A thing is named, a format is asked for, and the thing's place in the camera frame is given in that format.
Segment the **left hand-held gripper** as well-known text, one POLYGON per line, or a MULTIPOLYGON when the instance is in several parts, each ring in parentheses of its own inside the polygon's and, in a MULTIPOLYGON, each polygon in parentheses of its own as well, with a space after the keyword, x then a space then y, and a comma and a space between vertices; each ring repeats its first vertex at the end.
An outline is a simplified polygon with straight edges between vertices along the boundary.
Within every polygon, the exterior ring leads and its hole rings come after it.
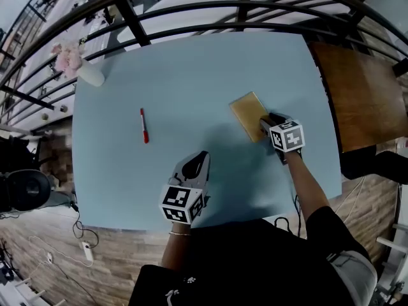
POLYGON ((210 154, 201 151, 178 162, 163 186, 159 208, 163 217, 181 224, 192 224, 207 206, 210 154))

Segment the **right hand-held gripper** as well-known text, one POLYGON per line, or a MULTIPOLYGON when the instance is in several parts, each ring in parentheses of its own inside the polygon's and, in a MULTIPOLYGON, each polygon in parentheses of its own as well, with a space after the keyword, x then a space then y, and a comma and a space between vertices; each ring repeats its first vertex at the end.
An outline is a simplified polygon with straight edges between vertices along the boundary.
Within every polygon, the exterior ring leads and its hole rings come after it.
POLYGON ((303 127, 297 120, 281 114, 270 112, 259 120, 261 131, 272 141, 282 164, 287 164, 285 153, 296 152, 302 156, 305 146, 303 127))

